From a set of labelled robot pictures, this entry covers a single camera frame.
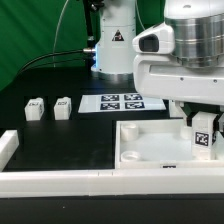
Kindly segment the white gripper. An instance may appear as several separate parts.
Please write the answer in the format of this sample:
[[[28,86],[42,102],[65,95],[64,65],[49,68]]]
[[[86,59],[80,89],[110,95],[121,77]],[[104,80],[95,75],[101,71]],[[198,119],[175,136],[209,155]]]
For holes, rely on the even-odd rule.
[[[174,100],[184,125],[191,127],[196,115],[194,103],[224,105],[224,56],[216,66],[188,68],[171,54],[174,31],[165,23],[137,35],[132,45],[135,89],[142,96]],[[224,112],[218,118],[218,131],[224,133]]]

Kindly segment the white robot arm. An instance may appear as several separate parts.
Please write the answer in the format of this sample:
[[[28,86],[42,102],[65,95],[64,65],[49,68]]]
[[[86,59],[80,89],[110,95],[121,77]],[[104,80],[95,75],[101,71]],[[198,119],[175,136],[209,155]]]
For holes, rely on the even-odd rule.
[[[99,0],[92,71],[134,78],[144,95],[224,106],[224,0],[165,0],[164,20],[135,30],[135,0]]]

